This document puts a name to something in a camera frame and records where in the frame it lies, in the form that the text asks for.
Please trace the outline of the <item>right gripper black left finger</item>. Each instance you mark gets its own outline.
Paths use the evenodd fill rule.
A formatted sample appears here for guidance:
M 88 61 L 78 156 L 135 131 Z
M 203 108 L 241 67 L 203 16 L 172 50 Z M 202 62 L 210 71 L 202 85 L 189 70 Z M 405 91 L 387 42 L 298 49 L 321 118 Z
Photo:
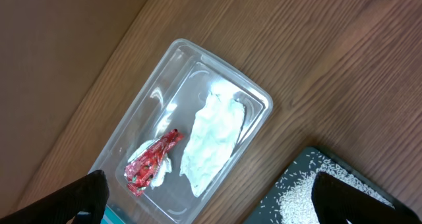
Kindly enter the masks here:
M 1 224 L 100 223 L 109 188 L 106 175 L 96 170 L 54 193 L 1 218 Z

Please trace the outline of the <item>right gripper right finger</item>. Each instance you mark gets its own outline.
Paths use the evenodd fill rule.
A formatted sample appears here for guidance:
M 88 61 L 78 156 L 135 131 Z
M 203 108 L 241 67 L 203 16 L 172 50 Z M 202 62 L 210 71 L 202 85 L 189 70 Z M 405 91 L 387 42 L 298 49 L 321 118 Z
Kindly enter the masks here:
M 320 223 L 420 223 L 328 173 L 319 172 L 311 200 Z

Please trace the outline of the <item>large white tissue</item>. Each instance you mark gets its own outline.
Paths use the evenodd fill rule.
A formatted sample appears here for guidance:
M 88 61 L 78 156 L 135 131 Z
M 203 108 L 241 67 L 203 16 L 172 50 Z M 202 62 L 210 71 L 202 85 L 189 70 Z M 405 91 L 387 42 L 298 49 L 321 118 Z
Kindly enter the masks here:
M 179 175 L 187 177 L 197 198 L 230 159 L 239 139 L 245 106 L 234 99 L 237 91 L 228 82 L 213 84 L 204 107 L 195 114 Z

